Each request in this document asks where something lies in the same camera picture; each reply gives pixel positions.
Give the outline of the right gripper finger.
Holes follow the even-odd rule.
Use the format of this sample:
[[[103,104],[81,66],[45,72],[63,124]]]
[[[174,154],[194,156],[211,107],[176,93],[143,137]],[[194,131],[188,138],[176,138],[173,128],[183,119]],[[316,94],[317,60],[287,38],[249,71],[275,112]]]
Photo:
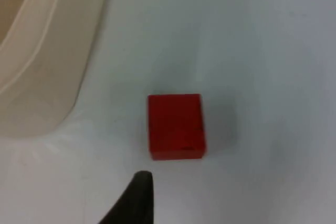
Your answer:
[[[100,223],[153,224],[154,186],[149,171],[136,172],[127,188]]]

